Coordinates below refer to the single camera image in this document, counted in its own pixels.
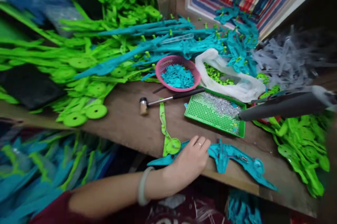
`green tray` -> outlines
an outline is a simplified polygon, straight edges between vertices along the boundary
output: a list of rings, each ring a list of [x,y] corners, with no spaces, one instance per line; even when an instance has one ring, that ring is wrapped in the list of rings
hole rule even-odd
[[[228,101],[231,101],[238,106],[241,107],[241,110],[246,109],[246,104],[237,101],[231,97],[222,95],[220,93],[211,91],[209,89],[205,88],[205,91],[214,95],[218,96],[224,99],[227,99]],[[201,123],[207,124],[211,127],[215,127],[217,129],[220,129],[222,131],[225,131],[233,136],[236,137],[245,137],[245,122],[243,120],[233,120],[231,117],[223,115],[220,116],[214,108],[213,104],[210,104],[207,102],[203,96],[202,93],[195,94],[191,97],[189,101],[189,105],[185,111],[185,116],[194,120],[197,120]],[[237,123],[238,131],[237,133],[233,131],[235,128],[234,123]]]

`black fabric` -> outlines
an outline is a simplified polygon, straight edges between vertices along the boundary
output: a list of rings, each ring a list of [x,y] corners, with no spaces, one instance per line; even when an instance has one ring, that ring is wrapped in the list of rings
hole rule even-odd
[[[0,72],[0,85],[30,111],[40,109],[67,94],[33,64]]]

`hand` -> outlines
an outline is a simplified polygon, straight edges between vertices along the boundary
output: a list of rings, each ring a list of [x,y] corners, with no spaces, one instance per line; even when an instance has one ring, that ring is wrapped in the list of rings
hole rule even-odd
[[[171,178],[173,194],[184,189],[201,174],[207,163],[210,145],[209,139],[194,136],[174,162],[165,168]]]

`pink basket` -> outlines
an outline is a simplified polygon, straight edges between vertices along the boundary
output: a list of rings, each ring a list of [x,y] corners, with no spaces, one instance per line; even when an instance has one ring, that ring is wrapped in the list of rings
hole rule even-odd
[[[164,82],[163,78],[161,77],[162,73],[166,71],[166,68],[169,65],[173,64],[179,64],[185,67],[185,69],[190,70],[191,73],[194,76],[194,85],[190,88],[185,88],[185,89],[180,89],[180,88],[175,88],[172,87],[171,85],[168,85],[167,83]],[[200,81],[201,81],[201,76],[199,71],[196,69],[196,65],[191,62],[190,60],[185,59],[184,57],[178,56],[178,55],[169,55],[164,58],[161,58],[157,64],[156,64],[156,76],[158,80],[169,90],[175,91],[175,92],[185,92],[185,91],[190,91],[195,89]]]

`white plastic bag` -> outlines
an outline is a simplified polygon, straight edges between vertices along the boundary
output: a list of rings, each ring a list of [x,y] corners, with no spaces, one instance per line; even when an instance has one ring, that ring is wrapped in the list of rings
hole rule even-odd
[[[234,79],[235,85],[221,85],[211,79],[206,71],[204,63],[211,65],[217,70],[226,74],[227,78]],[[244,103],[249,103],[266,91],[266,87],[258,79],[243,74],[237,73],[233,67],[227,67],[225,58],[219,56],[216,49],[207,49],[204,53],[196,57],[196,68],[201,75],[200,84],[207,89],[231,96]]]

